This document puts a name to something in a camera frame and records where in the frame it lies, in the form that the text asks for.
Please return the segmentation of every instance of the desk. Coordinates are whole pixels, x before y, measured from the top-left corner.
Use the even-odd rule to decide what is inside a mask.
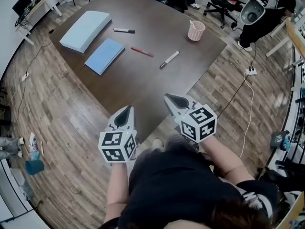
[[[88,10],[109,13],[112,21],[85,53],[63,47],[60,39]],[[50,39],[110,114],[123,106],[134,106],[137,137],[142,142],[169,114],[164,94],[186,94],[226,46],[208,29],[200,41],[189,40],[189,20],[188,16],[155,0],[93,0],[68,18]],[[114,32],[114,27],[134,29],[135,34]],[[98,75],[84,63],[106,38],[125,45],[125,51]],[[132,51],[131,46],[150,52],[154,57]],[[180,54],[160,70],[159,66],[177,50]]]
[[[29,14],[24,19],[27,20],[44,3],[47,4],[51,10],[54,9],[58,13],[59,16],[62,16],[62,13],[57,8],[55,3],[50,2],[50,0],[41,0],[39,3],[36,4],[36,6],[29,12]],[[27,28],[23,28],[24,31],[22,31],[22,30],[20,30],[20,28],[21,28],[21,26],[17,25],[15,27],[15,31],[17,31],[27,42],[29,42],[32,46],[34,46],[35,43],[27,37],[28,34],[29,35],[31,34],[30,30],[28,30]]]

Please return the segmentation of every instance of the hair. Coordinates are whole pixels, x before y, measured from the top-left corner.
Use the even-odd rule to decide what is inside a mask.
[[[271,229],[268,217],[242,201],[222,200],[212,214],[213,229]]]

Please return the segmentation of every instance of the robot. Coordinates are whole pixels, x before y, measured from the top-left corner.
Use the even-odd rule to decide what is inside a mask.
[[[197,144],[216,132],[217,115],[207,104],[202,105],[186,94],[165,94],[164,102],[189,143]],[[134,159],[137,147],[134,122],[132,106],[126,106],[110,117],[98,144],[107,163]]]

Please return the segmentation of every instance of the shoe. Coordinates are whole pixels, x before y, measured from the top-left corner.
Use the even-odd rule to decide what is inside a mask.
[[[192,3],[192,4],[190,4],[190,7],[191,7],[192,9],[195,9],[195,10],[200,9],[200,5],[197,4],[197,3]]]
[[[252,47],[247,47],[247,48],[244,48],[241,44],[240,44],[240,41],[237,42],[238,46],[240,46],[241,48],[245,49],[247,52],[252,52]]]
[[[152,142],[152,148],[162,148],[164,147],[163,142],[159,139],[156,138],[153,142]]]
[[[21,145],[24,144],[24,138],[23,138],[23,137],[21,137],[21,138],[19,139],[19,143],[20,143]]]

